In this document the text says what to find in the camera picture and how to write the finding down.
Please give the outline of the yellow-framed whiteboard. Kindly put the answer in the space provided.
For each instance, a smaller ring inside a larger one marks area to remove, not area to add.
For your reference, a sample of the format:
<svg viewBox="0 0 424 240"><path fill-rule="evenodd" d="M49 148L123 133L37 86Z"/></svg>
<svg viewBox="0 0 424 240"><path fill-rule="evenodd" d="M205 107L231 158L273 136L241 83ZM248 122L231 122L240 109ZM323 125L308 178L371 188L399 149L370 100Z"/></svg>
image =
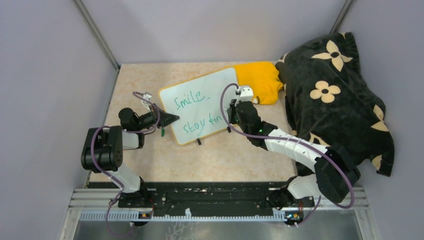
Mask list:
<svg viewBox="0 0 424 240"><path fill-rule="evenodd" d="M182 146L227 129L220 106L227 108L236 98L234 87L225 92L223 104L221 95L226 86L237 82L236 70L228 67L159 90L165 112L179 116L171 124L177 144Z"/></svg>

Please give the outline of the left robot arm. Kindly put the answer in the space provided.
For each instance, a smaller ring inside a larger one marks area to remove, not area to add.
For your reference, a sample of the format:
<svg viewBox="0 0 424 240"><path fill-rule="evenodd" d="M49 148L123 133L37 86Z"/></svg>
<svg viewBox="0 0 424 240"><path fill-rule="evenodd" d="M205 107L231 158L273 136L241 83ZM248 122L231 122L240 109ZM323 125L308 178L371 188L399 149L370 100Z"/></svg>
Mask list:
<svg viewBox="0 0 424 240"><path fill-rule="evenodd" d="M124 164L123 152L142 149L147 134L180 118L156 105L141 116L126 107L120 110L118 117L120 125L88 130L80 157L81 165L85 170L105 174L112 180L121 190L119 205L144 207L150 202L151 195L145 181Z"/></svg>

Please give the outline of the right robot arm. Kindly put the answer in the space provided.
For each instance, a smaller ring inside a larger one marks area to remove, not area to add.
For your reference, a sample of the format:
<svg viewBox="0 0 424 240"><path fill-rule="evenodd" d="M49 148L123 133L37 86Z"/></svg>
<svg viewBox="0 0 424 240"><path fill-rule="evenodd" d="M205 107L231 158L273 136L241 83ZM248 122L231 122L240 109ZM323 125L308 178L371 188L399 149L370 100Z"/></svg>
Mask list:
<svg viewBox="0 0 424 240"><path fill-rule="evenodd" d="M276 125L261 120L257 109L249 101L231 100L227 109L229 124L237 124L237 133L249 142L269 152L283 154L308 170L306 175L289 180L281 199L287 206L295 206L305 197L324 196L343 207L346 197L353 206L354 184L361 174L347 151L339 145L325 146L290 135Z"/></svg>

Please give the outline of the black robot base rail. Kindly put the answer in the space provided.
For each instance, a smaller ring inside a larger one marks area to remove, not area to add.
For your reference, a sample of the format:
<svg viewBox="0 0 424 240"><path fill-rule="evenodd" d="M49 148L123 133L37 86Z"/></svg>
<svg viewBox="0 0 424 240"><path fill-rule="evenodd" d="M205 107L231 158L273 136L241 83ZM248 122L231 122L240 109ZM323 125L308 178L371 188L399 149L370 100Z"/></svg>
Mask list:
<svg viewBox="0 0 424 240"><path fill-rule="evenodd" d="M138 216L189 217L196 220L255 220L275 218L288 225L303 221L312 197L295 199L286 182L143 182L134 193L121 193L117 206L146 208Z"/></svg>

